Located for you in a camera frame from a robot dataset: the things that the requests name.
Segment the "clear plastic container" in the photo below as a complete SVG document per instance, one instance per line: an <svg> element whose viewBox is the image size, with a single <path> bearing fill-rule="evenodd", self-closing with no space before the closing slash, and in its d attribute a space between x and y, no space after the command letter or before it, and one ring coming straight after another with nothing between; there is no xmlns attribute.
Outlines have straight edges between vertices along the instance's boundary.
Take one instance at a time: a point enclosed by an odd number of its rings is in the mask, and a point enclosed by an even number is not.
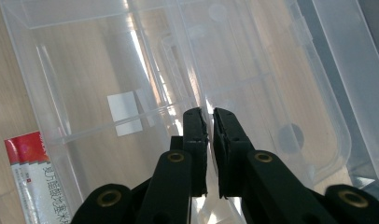
<svg viewBox="0 0 379 224"><path fill-rule="evenodd" d="M358 1L314 3L379 178L379 53Z"/></svg>
<svg viewBox="0 0 379 224"><path fill-rule="evenodd" d="M74 214L96 188L151 177L182 114L235 113L304 185L342 168L350 136L306 23L283 0L0 0L49 156ZM194 223L242 220L209 195Z"/></svg>

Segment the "wooden table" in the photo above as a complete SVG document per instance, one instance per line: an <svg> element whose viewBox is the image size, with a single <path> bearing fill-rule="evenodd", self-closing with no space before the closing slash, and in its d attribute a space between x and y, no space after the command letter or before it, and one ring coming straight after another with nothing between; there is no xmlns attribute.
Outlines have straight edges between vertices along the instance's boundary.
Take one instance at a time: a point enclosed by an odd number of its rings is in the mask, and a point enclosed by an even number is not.
<svg viewBox="0 0 379 224"><path fill-rule="evenodd" d="M0 10L0 223L24 223L4 139L37 129Z"/></svg>

